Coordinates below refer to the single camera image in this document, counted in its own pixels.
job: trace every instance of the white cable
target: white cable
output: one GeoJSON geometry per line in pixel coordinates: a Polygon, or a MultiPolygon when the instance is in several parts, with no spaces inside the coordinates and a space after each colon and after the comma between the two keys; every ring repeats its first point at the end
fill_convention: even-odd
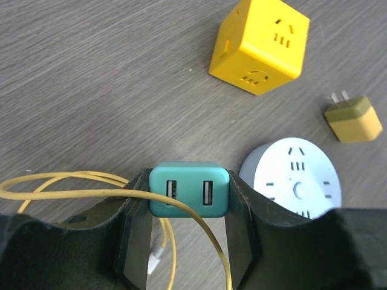
{"type": "Polygon", "coordinates": [[[148,260],[148,275],[151,275],[155,268],[161,261],[161,255],[163,254],[164,248],[159,246],[155,251],[151,252],[148,260]]]}

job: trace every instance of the gray wood grain surface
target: gray wood grain surface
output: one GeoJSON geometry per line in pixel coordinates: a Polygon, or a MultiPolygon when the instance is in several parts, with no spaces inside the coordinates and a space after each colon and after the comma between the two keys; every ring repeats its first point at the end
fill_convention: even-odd
{"type": "MultiPolygon", "coordinates": [[[[238,171],[256,146],[301,137],[333,160],[345,207],[386,208],[387,135],[340,144],[322,111],[331,92],[345,89],[366,94],[386,126],[387,1],[286,2],[311,19],[304,71],[255,97],[207,73],[219,24],[235,0],[0,1],[1,179],[26,170],[132,178],[169,160],[216,161],[238,171]]],[[[71,180],[56,188],[92,186],[100,185],[71,180]]],[[[97,201],[34,202],[27,213],[62,221],[97,201]]],[[[0,211],[19,205],[1,200],[0,211]]],[[[224,221],[209,223],[226,249],[224,221]]],[[[204,233],[192,220],[172,225],[174,289],[224,289],[204,233]]],[[[149,289],[166,288],[170,259],[168,251],[149,289]]]]}

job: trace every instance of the plug prongs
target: plug prongs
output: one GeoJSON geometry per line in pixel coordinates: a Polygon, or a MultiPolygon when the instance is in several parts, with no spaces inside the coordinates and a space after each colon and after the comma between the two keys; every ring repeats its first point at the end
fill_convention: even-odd
{"type": "Polygon", "coordinates": [[[339,102],[339,99],[337,98],[337,95],[335,93],[331,94],[331,99],[334,101],[335,104],[339,102]]]}
{"type": "Polygon", "coordinates": [[[346,101],[349,101],[349,100],[350,100],[350,97],[348,96],[348,94],[346,93],[346,91],[341,91],[341,94],[342,94],[344,100],[346,100],[346,101]]]}

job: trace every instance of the charger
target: charger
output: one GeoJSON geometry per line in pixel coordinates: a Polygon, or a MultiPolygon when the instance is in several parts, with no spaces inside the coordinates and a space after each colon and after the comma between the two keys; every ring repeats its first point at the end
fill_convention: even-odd
{"type": "Polygon", "coordinates": [[[335,104],[324,112],[337,139],[343,143],[375,140],[383,127],[368,97],[349,98],[345,91],[342,96],[344,101],[339,101],[331,94],[335,104]]]}
{"type": "MultiPolygon", "coordinates": [[[[152,193],[183,202],[202,218],[220,218],[227,213],[229,183],[227,170],[210,162],[162,162],[149,176],[152,193]]],[[[150,201],[149,209],[159,218],[189,218],[183,210],[163,202],[150,201]]]]}

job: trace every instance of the yellow cube socket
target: yellow cube socket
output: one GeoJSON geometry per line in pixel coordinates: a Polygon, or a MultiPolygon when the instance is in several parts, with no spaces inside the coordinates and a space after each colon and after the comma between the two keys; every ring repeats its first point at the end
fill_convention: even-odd
{"type": "Polygon", "coordinates": [[[375,140],[383,130],[382,124],[368,97],[349,98],[342,92],[344,101],[338,101],[325,112],[325,118],[340,142],[361,142],[375,140]]]}
{"type": "Polygon", "coordinates": [[[280,0],[241,0],[220,26],[210,74],[255,95],[298,78],[309,22],[280,0]]]}

